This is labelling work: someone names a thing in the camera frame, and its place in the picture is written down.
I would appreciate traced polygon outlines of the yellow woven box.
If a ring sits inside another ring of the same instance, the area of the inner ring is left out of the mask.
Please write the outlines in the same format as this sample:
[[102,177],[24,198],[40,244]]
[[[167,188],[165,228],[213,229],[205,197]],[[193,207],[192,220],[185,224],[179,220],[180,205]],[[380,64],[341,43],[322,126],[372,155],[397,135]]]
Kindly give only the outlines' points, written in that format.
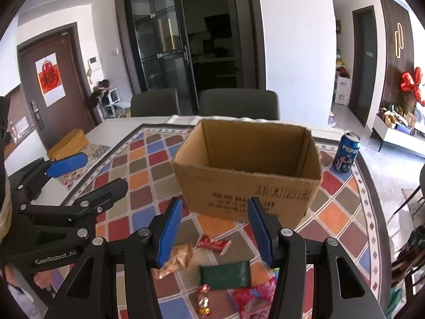
[[47,152],[47,155],[49,159],[60,160],[80,152],[87,145],[89,145],[89,141],[84,131],[81,129],[74,129],[55,144],[54,147]]

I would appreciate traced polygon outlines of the beige red snack bag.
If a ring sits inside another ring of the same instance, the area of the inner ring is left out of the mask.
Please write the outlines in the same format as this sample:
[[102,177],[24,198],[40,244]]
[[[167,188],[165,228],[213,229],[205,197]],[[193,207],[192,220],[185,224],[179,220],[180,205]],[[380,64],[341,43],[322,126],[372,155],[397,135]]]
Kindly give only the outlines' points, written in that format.
[[154,279],[163,279],[180,269],[187,270],[192,259],[192,244],[181,244],[174,246],[171,251],[169,261],[160,269],[154,268],[152,271]]

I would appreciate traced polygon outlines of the small red candy wrapper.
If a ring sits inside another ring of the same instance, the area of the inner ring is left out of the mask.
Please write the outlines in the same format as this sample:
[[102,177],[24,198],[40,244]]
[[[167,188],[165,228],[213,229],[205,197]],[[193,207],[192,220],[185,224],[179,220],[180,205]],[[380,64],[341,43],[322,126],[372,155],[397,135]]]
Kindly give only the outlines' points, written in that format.
[[231,244],[232,240],[217,240],[203,234],[199,237],[196,248],[207,249],[218,255],[224,255],[230,248]]

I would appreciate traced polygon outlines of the colourful checkered table mat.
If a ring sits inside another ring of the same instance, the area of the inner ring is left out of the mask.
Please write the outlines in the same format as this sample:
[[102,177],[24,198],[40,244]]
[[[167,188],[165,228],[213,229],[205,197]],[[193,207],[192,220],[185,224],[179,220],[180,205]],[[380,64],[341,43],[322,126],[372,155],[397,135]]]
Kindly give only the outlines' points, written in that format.
[[[146,122],[103,123],[87,135],[88,164],[52,179],[42,204],[69,205],[74,199],[114,179],[128,182],[128,193],[97,220],[96,233],[109,241],[126,238],[165,211],[181,190],[171,160],[189,134],[190,126]],[[348,174],[332,169],[334,139],[318,138],[323,182],[296,231],[304,238],[338,239],[354,261],[382,308],[390,293],[390,249],[385,219],[369,169],[358,156]],[[229,240],[224,254],[195,249],[188,269],[170,273],[155,283],[164,318],[196,318],[198,268],[201,265],[248,261],[251,281],[260,285],[273,272],[259,258],[247,223],[213,218],[185,209],[177,244],[196,244],[201,236]]]

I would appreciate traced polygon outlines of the dark green snack packet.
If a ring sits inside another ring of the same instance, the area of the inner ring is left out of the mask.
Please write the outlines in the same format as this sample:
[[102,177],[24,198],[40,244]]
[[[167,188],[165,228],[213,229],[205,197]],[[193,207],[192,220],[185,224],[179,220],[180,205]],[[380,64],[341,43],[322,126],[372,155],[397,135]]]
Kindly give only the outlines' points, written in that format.
[[198,266],[199,284],[212,290],[239,289],[251,286],[251,271],[248,261]]

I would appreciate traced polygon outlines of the pink snack bag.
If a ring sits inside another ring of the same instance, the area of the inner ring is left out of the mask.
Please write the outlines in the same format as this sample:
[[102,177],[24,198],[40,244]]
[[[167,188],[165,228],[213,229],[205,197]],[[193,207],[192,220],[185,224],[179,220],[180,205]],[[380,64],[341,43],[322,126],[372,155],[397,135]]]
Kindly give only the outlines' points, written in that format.
[[240,318],[268,318],[276,289],[276,278],[255,287],[234,289],[230,297]]

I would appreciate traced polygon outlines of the brown cardboard box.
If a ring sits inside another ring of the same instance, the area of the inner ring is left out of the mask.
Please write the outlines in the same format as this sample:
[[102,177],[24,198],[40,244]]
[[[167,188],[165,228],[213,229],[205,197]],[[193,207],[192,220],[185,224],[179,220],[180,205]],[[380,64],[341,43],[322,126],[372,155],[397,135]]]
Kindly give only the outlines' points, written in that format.
[[284,227],[296,228],[322,182],[311,131],[279,124],[201,120],[173,160],[189,210],[246,222],[258,197]]

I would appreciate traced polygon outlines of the red yellow wrapped candy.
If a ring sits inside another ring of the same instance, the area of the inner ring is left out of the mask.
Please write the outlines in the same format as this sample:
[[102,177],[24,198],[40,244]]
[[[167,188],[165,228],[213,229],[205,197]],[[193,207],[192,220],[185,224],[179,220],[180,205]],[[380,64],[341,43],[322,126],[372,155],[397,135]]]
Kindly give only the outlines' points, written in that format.
[[208,292],[210,290],[210,287],[207,284],[203,284],[198,289],[198,310],[197,312],[203,317],[207,317],[210,315],[210,305],[209,305],[209,297]]

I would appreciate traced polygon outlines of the red fu door poster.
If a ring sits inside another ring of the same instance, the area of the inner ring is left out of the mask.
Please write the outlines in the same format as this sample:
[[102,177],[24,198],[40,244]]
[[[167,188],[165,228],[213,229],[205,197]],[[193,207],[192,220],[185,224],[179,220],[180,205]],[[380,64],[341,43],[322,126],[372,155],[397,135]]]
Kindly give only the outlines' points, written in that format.
[[37,60],[35,68],[42,98],[46,107],[50,107],[66,96],[56,53]]

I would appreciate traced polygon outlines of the grey dining chair left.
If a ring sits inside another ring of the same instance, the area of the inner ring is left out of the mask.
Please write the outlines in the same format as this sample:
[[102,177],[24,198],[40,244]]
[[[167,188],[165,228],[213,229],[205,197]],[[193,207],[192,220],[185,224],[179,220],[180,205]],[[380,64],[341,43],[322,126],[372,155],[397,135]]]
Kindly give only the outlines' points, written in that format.
[[176,89],[145,91],[132,97],[131,117],[166,117],[180,115]]

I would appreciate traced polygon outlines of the grey dining chair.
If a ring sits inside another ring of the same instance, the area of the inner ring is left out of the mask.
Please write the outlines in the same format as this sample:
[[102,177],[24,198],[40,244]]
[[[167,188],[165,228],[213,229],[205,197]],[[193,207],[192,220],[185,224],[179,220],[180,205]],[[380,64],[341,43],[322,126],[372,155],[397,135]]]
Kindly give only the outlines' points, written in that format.
[[176,89],[145,91],[132,97],[131,117],[166,117],[180,115]]
[[275,92],[259,89],[209,89],[199,98],[199,115],[279,120]]

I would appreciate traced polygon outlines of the blue pepsi can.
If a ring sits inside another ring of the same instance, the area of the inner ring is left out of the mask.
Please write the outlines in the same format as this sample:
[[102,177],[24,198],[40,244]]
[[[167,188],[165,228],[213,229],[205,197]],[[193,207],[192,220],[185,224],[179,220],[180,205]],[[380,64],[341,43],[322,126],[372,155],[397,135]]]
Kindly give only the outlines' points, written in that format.
[[339,142],[333,167],[337,172],[347,173],[359,153],[361,138],[354,132],[346,131]]

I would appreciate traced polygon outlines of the grey dining chair right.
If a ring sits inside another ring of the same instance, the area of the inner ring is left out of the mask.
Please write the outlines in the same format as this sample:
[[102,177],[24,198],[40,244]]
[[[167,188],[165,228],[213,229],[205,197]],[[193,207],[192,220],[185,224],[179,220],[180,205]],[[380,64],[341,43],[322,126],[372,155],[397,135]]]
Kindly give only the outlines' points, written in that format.
[[209,89],[199,98],[199,115],[279,120],[275,92],[259,89]]

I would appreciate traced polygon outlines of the white low cabinet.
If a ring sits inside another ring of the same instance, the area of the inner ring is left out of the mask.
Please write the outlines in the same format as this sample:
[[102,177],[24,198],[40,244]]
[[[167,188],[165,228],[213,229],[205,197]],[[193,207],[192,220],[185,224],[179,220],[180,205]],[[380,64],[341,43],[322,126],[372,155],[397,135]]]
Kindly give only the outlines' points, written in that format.
[[413,136],[403,131],[389,128],[378,115],[375,116],[372,132],[379,136],[381,145],[400,148],[406,152],[424,157],[424,137]]

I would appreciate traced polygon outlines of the red bow decoration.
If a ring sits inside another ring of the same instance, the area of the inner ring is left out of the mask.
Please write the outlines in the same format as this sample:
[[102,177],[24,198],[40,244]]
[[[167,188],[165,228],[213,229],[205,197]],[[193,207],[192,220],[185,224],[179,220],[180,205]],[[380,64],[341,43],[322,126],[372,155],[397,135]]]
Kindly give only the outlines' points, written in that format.
[[416,67],[414,75],[411,75],[408,71],[401,74],[401,90],[403,92],[412,92],[415,100],[422,106],[425,106],[425,101],[422,99],[420,84],[423,78],[423,73],[420,67]]

